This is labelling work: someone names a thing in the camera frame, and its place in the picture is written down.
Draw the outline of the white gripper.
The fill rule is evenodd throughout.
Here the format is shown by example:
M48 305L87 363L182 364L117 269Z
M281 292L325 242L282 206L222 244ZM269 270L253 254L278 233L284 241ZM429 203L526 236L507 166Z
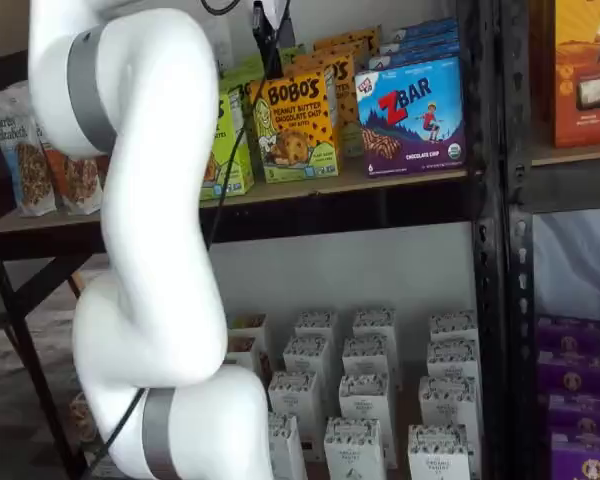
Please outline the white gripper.
M252 33L258 46L266 79L282 76L278 44L295 46L295 33L290 16L290 2L262 0L252 2Z

